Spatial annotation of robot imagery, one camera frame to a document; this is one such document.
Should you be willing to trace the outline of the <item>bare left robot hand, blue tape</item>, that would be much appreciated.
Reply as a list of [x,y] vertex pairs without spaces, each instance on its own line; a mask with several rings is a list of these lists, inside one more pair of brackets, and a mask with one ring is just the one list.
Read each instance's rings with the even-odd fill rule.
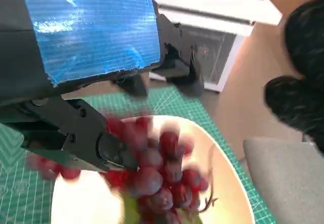
[[188,97],[203,91],[196,45],[155,0],[1,0],[1,166],[30,151],[92,171],[136,169],[130,148],[81,99],[100,81],[144,98],[152,71]]

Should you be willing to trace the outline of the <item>right robot hand, black glove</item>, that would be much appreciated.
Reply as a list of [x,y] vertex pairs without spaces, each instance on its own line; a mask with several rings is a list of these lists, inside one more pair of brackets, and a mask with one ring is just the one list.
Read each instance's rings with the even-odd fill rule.
[[270,80],[264,101],[279,121],[311,137],[323,152],[323,0],[297,7],[286,21],[283,38],[302,78]]

